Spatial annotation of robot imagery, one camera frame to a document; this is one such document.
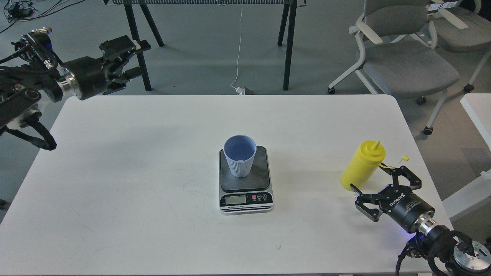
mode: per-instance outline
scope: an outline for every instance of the chair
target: chair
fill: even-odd
[[[454,53],[468,53],[487,49],[469,83],[464,87],[465,92],[474,90],[473,83],[491,56],[491,22],[477,15],[481,9],[481,0],[474,0],[474,2],[476,8],[473,12],[459,6],[447,9],[462,20],[468,28],[456,28],[445,18],[433,19],[438,34],[438,46],[443,49]]]
[[[447,88],[459,80],[459,73],[434,52],[436,32],[428,21],[428,0],[365,0],[364,12],[355,26],[349,28],[355,35],[359,59],[328,87],[334,94],[334,86],[355,72],[372,94],[378,94],[372,83],[395,98],[419,98],[422,104],[426,95],[442,91],[441,97],[423,130],[430,135],[433,123],[447,97]],[[427,24],[433,44],[421,41],[401,41],[384,44],[382,36],[408,35],[421,30]],[[375,45],[365,47],[364,38]]]

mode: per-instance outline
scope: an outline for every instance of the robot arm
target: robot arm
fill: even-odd
[[[351,184],[358,194],[355,206],[372,221],[377,222],[380,215],[388,214],[407,233],[416,233],[410,239],[396,264],[396,276],[406,256],[423,257],[437,276],[447,276],[435,264],[439,258],[452,276],[489,276],[491,274],[491,254],[484,245],[473,241],[467,235],[451,231],[445,225],[433,220],[435,209],[413,193],[421,188],[421,180],[407,167],[384,168],[392,176],[393,183],[387,185],[378,194],[364,194]],[[409,180],[410,185],[399,185],[398,177]],[[370,209],[365,204],[378,205]]]
[[[23,35],[21,40],[12,43],[15,53],[0,60],[0,64],[14,58],[27,62],[20,67],[0,66],[0,135],[8,132],[47,150],[55,149],[56,143],[39,123],[39,90],[58,102],[72,95],[85,100],[125,89],[142,71],[135,67],[123,72],[123,67],[134,55],[150,49],[145,40],[134,41],[122,36],[102,43],[100,58],[85,56],[64,63],[53,52],[50,32],[50,28],[42,28]],[[59,65],[63,75],[58,71]],[[26,126],[34,128],[44,140],[19,131]]]

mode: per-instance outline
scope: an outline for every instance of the kitchen scale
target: kitchen scale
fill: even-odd
[[[252,169],[242,178],[230,172],[223,149],[218,153],[219,204],[225,213],[264,212],[273,207],[268,155],[266,148],[256,147]]]

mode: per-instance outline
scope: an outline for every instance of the white table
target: white table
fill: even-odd
[[[0,275],[392,273],[412,235],[369,220],[339,182],[366,139],[388,164],[410,157],[416,193],[451,227],[388,95],[69,99],[52,134],[58,148],[40,151],[0,224]],[[268,150],[268,213],[218,207],[218,151],[235,134]],[[378,170],[362,190],[390,183]]]
[[[491,94],[470,93],[461,104],[491,150]],[[491,202],[491,169],[443,201],[452,221]]]

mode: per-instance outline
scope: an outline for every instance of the yellow bottle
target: yellow bottle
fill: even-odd
[[[380,141],[365,141],[356,150],[348,167],[341,175],[341,184],[351,191],[350,184],[361,188],[385,158],[385,149]]]

